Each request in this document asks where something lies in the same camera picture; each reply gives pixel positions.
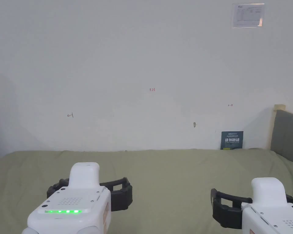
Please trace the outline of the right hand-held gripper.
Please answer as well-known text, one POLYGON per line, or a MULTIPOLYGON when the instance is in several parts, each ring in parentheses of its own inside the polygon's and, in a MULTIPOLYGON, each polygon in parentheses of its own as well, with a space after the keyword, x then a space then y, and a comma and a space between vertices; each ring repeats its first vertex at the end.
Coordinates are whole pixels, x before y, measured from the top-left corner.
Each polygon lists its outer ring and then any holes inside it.
POLYGON ((293 197, 276 178, 254 178, 253 198, 211 189, 212 217, 224 228, 243 234, 293 234, 293 197), (222 199, 232 206, 222 204, 222 199))

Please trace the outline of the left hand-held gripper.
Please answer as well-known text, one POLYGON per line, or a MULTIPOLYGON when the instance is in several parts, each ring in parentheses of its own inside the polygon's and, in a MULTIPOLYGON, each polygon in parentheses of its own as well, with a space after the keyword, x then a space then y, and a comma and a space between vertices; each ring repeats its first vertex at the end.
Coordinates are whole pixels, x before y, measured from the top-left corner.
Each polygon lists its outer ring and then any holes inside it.
POLYGON ((106 234, 111 212, 132 204, 132 185, 124 177, 99 183, 99 165, 76 163, 67 179, 46 192, 47 199, 28 217, 23 234, 106 234))

